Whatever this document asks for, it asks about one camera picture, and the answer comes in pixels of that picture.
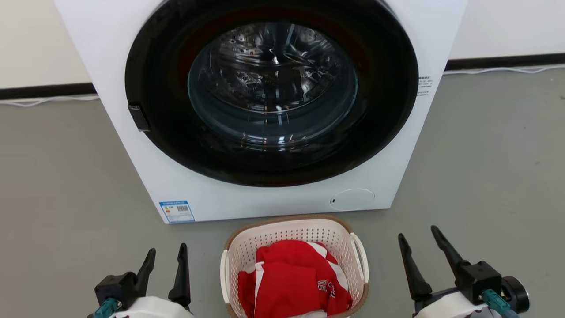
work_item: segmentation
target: white washing machine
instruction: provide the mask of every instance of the white washing machine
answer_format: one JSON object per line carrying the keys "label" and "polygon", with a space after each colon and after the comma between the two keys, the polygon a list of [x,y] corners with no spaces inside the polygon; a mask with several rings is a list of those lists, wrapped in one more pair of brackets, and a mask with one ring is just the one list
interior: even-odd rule
{"label": "white washing machine", "polygon": [[55,2],[168,224],[389,208],[467,4]]}

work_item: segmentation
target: floor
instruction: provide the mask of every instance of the floor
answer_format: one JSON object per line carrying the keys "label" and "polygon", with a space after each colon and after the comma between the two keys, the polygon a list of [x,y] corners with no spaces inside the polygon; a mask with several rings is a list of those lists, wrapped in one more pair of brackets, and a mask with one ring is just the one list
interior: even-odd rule
{"label": "floor", "polygon": [[[411,317],[397,235],[434,290],[453,286],[430,225],[471,262],[519,278],[522,315],[558,317],[565,282],[565,70],[449,75],[440,84],[392,209],[337,213],[364,242],[371,292],[358,317]],[[166,298],[181,242],[191,309],[227,317],[227,238],[254,220],[167,226],[100,102],[0,106],[0,308],[4,317],[86,317],[95,285],[157,249],[149,295]]]}

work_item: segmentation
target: perforated basket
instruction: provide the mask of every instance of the perforated basket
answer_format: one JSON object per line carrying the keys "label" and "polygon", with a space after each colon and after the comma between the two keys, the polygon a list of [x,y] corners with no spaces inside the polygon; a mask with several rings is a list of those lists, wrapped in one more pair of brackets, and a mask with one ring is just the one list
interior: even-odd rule
{"label": "perforated basket", "polygon": [[220,281],[232,317],[246,317],[237,293],[237,273],[255,263],[259,247],[286,239],[323,243],[343,269],[353,306],[332,317],[349,317],[361,308],[369,293],[369,266],[361,241],[343,221],[325,215],[309,215],[251,224],[228,239],[221,256]]}

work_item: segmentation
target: power cord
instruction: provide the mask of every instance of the power cord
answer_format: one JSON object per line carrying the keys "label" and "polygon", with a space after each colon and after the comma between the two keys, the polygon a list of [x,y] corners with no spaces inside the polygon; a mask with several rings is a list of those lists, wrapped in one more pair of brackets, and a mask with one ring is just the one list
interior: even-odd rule
{"label": "power cord", "polygon": [[[532,68],[511,68],[511,67],[495,67],[495,68],[486,68],[484,70],[478,71],[445,71],[444,75],[455,75],[455,74],[467,74],[467,75],[476,75],[476,74],[483,74],[487,72],[499,72],[499,71],[509,71],[509,72],[518,72],[523,74],[537,74],[549,70],[555,70],[556,68],[565,68],[565,64],[561,65],[552,65],[546,67],[532,67]],[[18,107],[32,107],[37,106],[40,104],[44,104],[50,101],[94,101],[99,100],[100,97],[97,95],[95,96],[82,96],[82,97],[73,97],[73,96],[55,96],[49,98],[42,98],[34,102],[24,103],[24,102],[10,102],[10,101],[0,101],[0,105],[9,105],[9,106],[18,106]]]}

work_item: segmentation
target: blue and white sticker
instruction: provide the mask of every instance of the blue and white sticker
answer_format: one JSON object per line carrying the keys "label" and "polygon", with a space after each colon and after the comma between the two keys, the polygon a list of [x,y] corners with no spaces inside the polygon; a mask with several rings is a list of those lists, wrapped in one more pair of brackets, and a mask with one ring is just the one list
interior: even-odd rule
{"label": "blue and white sticker", "polygon": [[194,222],[194,216],[188,201],[166,201],[159,202],[159,205],[169,223]]}

